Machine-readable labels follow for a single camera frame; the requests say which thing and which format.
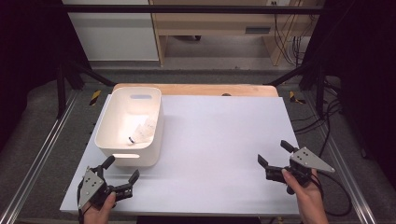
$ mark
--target floor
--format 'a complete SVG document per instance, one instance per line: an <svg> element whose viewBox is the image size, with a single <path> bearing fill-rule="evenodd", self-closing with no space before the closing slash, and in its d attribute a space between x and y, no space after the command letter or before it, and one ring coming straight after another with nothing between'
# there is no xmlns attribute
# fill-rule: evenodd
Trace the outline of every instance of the floor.
<svg viewBox="0 0 396 224"><path fill-rule="evenodd" d="M200 41L195 41L192 36L174 36L169 39L166 52L163 67L155 63L134 62L132 68L131 64L97 64L95 69L116 82L261 85L283 76L294 67L285 61L280 66L273 67L262 40L258 37L203 36ZM45 223L45 220L47 223L61 223L59 220L71 223L71 220L76 220L75 216L59 212L59 206L104 102L105 97L100 97L96 105L90 106L92 93L95 90L101 90L103 95L111 92L111 88L90 77L84 75L83 78L86 81L84 90L67 91L69 99L75 99L75 104L68 112L65 123L57 124L58 120L55 119L55 82L30 92L28 107L23 113L21 123L1 151L0 210L4 211L1 223L15 221L13 219L6 222L5 214L10 208L10 212L17 215L18 221L24 220L27 223ZM299 79L294 77L277 87L279 95L284 98L295 130L305 127L315 119L315 116L312 117L315 110L310 104L314 102L315 91L300 91L297 85ZM329 77L329 81L333 85L339 85L336 78ZM295 93L293 101L290 99L291 91ZM329 103L336 98L334 95L333 91L327 90L325 100ZM49 136L56 124L60 128L59 134ZM326 127L330 128L322 125L309 133L297 132L299 145L319 150ZM332 135L327 147L330 149L326 150L323 158L333 165L346 163L347 172L341 172L336 179L342 182L343 178L351 177L352 184L356 184L352 188L357 188L359 192L352 194L352 212L344 217L329 216L330 221L396 223L396 214L393 212L396 192L375 161L361 157L359 143L355 140L347 119L336 113L331 118L331 127ZM44 155L41 162L35 159L37 155ZM35 164L40 165L33 171ZM325 200L328 209L334 213L345 211L347 200L344 192L329 180L324 180L323 183L327 187L326 194L329 195ZM113 217L111 220L131 221L131 218ZM264 218L262 223L269 221L272 219ZM299 223L299 220L285 218L284 223Z"/></svg>

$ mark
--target wooden cabinet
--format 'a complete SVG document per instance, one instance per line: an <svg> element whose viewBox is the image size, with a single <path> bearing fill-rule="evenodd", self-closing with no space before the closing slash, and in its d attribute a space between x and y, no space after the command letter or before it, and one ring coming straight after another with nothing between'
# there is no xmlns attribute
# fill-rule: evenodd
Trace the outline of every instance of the wooden cabinet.
<svg viewBox="0 0 396 224"><path fill-rule="evenodd" d="M152 5L267 6L267 0L150 0L150 3ZM289 0L288 3L291 7L307 7L315 6L318 1ZM287 40L291 36L311 35L318 18L309 15L198 13L157 13L152 17L161 63L166 49L166 37L169 35L260 35L271 55L273 65L279 64L281 50L285 50Z"/></svg>

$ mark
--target black horizontal bar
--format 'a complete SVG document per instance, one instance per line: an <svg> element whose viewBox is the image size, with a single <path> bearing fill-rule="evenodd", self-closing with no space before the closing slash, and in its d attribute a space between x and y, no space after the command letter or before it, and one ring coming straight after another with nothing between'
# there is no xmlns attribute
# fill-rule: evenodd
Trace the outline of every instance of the black horizontal bar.
<svg viewBox="0 0 396 224"><path fill-rule="evenodd" d="M219 14L301 14L319 15L334 12L323 7L249 7L184 5L44 5L47 9L85 13L219 13Z"/></svg>

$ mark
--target white cabinet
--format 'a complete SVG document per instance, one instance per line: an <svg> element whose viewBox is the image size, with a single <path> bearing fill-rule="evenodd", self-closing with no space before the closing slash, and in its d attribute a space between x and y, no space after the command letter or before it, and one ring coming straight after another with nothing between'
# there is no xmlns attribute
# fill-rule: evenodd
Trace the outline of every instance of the white cabinet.
<svg viewBox="0 0 396 224"><path fill-rule="evenodd" d="M63 0L76 5L148 5L148 0ZM158 61L150 14L69 13L79 41L92 61Z"/></svg>

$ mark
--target white plastic bin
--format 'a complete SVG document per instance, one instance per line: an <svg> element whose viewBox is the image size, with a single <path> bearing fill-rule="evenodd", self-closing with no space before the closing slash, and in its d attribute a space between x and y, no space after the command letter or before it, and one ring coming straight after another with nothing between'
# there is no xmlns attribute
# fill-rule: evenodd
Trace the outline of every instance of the white plastic bin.
<svg viewBox="0 0 396 224"><path fill-rule="evenodd" d="M161 91L149 87L116 89L99 123L95 144L118 166L151 166L163 136Z"/></svg>

